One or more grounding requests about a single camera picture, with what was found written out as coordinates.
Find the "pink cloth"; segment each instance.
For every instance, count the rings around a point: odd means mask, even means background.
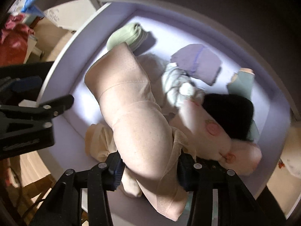
[[[34,30],[22,24],[23,14],[10,15],[0,38],[0,66],[23,64],[27,53],[28,36]]]

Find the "white fabric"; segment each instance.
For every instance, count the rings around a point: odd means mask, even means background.
[[[138,56],[137,60],[150,80],[151,91],[163,115],[176,114],[187,99],[203,103],[204,91],[193,86],[191,77],[177,63],[168,63],[152,53]]]

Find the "black clamp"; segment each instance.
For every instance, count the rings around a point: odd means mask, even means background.
[[[113,226],[106,191],[120,185],[124,163],[118,152],[91,170],[75,172],[68,169],[41,204],[30,226],[80,226],[82,188],[88,189],[90,226]]]
[[[54,145],[52,118],[73,102],[66,95],[37,108],[0,105],[0,160]]]
[[[0,105],[6,104],[7,101],[19,93],[32,89],[40,89],[42,83],[43,81],[39,76],[31,76],[22,79],[11,79],[11,77],[8,76],[0,79]]]
[[[217,161],[197,158],[182,152],[178,162],[181,186],[193,191],[187,225],[211,225],[213,189],[218,190],[218,226],[270,226],[256,200],[233,170],[226,170]]]

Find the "green fabric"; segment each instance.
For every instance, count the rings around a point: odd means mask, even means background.
[[[248,136],[246,138],[249,141],[257,143],[259,137],[260,137],[260,134],[259,134],[258,128],[255,124],[255,121],[252,120],[250,129],[249,129],[249,133],[248,133]]]
[[[111,50],[114,46],[125,42],[132,51],[135,51],[147,38],[148,33],[139,23],[129,23],[115,31],[108,39],[106,47]]]
[[[236,94],[251,101],[254,78],[251,73],[239,71],[236,80],[227,85],[229,94]]]
[[[191,206],[192,206],[192,198],[193,198],[193,192],[189,192],[188,197],[187,197],[187,203],[186,203],[186,206],[184,208],[183,214],[187,214],[187,213],[190,212]],[[214,194],[213,194],[213,201],[212,201],[212,221],[213,220],[217,220],[218,217],[219,217],[219,203],[218,203],[218,199],[215,199]]]
[[[227,85],[229,94],[236,94],[251,101],[251,92],[254,84],[255,75],[239,71],[234,82]],[[252,120],[247,139],[252,142],[257,142],[260,137],[258,128]]]

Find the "metal screw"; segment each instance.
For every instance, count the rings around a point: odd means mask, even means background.
[[[71,175],[73,173],[73,169],[68,169],[65,171],[66,175]]]
[[[51,109],[51,106],[50,105],[44,105],[43,108],[46,109],[46,110],[49,110],[49,109]]]
[[[202,164],[200,164],[200,163],[195,163],[195,164],[193,165],[193,167],[194,167],[195,169],[201,169],[203,166],[202,166]]]
[[[227,174],[228,174],[229,176],[234,176],[234,175],[235,175],[235,172],[234,172],[233,170],[228,170],[228,171],[227,171]]]
[[[99,168],[102,168],[102,169],[103,169],[103,168],[106,168],[106,166],[107,166],[107,164],[106,164],[105,162],[102,162],[102,163],[99,163],[99,164],[98,164],[98,167],[99,167]]]
[[[51,123],[51,122],[45,122],[45,123],[43,124],[43,127],[44,127],[44,128],[52,127],[52,123]]]

